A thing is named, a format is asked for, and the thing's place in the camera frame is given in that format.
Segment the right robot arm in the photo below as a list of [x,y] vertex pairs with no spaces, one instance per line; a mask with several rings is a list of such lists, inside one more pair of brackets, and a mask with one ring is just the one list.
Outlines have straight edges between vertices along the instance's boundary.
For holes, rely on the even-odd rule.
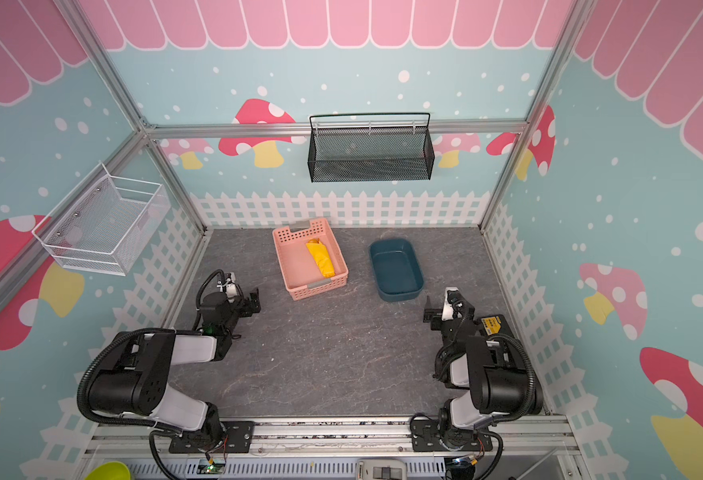
[[491,428],[543,410],[543,388],[533,361],[501,314],[475,315],[457,290],[441,308],[429,304],[423,322],[441,333],[433,378],[457,392],[435,418],[417,413],[409,420],[415,452],[493,449]]

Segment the yellow paper napkin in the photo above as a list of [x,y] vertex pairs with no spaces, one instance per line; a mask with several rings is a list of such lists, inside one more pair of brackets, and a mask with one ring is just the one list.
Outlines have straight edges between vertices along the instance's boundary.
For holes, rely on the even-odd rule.
[[333,278],[336,275],[336,270],[327,246],[321,240],[315,238],[309,240],[306,247],[323,278]]

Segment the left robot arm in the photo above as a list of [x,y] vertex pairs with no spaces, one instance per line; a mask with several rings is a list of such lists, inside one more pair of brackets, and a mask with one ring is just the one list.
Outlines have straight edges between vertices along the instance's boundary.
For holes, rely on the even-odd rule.
[[99,424],[145,426],[181,451],[230,446],[231,429],[217,406],[177,390],[169,376],[176,366],[223,361],[239,337],[238,322],[261,310],[259,290],[245,293],[234,274],[214,271],[195,297],[191,329],[121,332],[96,356],[78,387],[81,414]]

